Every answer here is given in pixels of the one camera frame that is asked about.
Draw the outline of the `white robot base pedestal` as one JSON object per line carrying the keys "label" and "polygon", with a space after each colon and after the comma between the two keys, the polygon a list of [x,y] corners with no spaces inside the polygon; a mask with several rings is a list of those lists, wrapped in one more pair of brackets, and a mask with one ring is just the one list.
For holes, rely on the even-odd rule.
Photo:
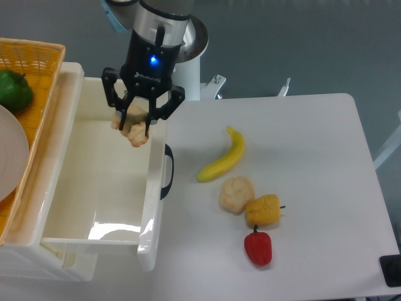
{"label": "white robot base pedestal", "polygon": [[191,16],[172,75],[173,84],[185,90],[186,100],[200,100],[201,56],[208,44],[209,35],[205,24],[197,17]]}

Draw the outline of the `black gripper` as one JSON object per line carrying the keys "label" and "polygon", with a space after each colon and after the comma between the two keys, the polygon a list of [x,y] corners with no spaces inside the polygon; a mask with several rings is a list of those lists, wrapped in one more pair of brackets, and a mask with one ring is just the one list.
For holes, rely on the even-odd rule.
{"label": "black gripper", "polygon": [[119,130],[124,130],[128,108],[135,97],[148,100],[145,136],[153,120],[166,120],[185,99],[185,90],[172,83],[172,73],[180,46],[165,46],[164,28],[154,40],[143,39],[132,31],[125,64],[120,70],[105,68],[102,83],[107,104],[120,112]]}

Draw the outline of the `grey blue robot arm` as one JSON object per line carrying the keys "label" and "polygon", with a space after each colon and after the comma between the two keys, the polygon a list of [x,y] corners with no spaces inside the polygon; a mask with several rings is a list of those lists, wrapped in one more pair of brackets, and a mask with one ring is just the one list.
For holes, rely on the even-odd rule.
{"label": "grey blue robot arm", "polygon": [[131,29],[125,64],[105,68],[102,83],[109,107],[123,130],[128,108],[136,97],[148,100],[145,126],[167,120],[185,100],[172,75],[190,21],[193,1],[103,1],[115,29]]}

